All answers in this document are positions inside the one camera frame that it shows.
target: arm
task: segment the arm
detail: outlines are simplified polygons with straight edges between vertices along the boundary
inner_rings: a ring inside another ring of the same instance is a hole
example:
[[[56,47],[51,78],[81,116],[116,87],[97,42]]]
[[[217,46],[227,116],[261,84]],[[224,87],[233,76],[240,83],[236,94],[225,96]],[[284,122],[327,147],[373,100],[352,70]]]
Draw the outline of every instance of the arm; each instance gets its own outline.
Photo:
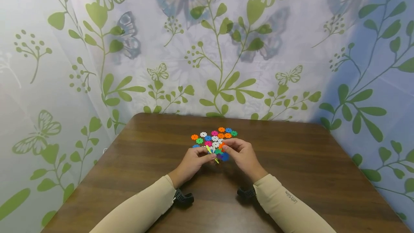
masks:
[[[264,170],[250,143],[238,138],[223,142],[226,144],[223,146],[224,151],[255,182],[253,187],[256,197],[264,211],[284,232],[335,233],[335,230],[321,216]]]
[[[216,157],[216,154],[205,154],[207,154],[206,148],[188,149],[177,168],[121,203],[90,233],[144,233],[172,206],[175,189],[191,179],[202,164]]]

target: beige arm sleeve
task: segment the beige arm sleeve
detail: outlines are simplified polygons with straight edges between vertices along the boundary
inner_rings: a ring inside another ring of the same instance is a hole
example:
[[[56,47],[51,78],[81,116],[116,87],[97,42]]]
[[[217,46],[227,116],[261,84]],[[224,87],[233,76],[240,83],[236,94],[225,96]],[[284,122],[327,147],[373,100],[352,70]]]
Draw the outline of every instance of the beige arm sleeve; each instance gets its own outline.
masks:
[[[286,233],[335,233],[313,209],[299,200],[272,175],[254,183],[260,205]]]
[[[144,233],[173,204],[175,189],[168,175],[121,203],[90,233]]]

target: left hand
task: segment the left hand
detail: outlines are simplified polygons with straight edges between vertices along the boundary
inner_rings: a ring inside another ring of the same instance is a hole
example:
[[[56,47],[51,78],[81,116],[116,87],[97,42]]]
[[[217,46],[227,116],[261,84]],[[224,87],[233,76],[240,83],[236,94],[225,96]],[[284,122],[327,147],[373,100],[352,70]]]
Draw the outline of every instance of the left hand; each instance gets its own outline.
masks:
[[[208,154],[208,151],[205,147],[190,148],[187,150],[182,162],[168,174],[175,189],[190,180],[203,164],[216,158],[216,154],[206,154]]]

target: hand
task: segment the hand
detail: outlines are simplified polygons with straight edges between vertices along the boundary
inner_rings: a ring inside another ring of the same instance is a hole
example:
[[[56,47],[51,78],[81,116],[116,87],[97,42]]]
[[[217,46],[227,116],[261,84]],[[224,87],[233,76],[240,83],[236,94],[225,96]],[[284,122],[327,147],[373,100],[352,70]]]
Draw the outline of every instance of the hand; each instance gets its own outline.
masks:
[[[205,147],[188,149],[182,162],[168,174],[175,189],[190,180],[203,164],[214,160],[216,157],[216,154],[205,154],[208,154]]]
[[[228,140],[223,140],[223,143],[226,144],[223,146],[224,151],[235,160],[237,166],[253,183],[268,174],[260,165],[250,143],[239,138],[229,138]]]

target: right hand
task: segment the right hand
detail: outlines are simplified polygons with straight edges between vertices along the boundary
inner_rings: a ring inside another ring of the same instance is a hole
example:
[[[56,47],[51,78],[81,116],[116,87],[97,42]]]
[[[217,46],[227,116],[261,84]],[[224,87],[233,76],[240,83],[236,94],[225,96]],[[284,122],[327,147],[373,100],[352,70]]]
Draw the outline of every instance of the right hand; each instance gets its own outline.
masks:
[[[251,179],[253,183],[264,178],[268,173],[260,165],[250,143],[239,138],[223,140],[223,149],[231,156],[237,166]]]

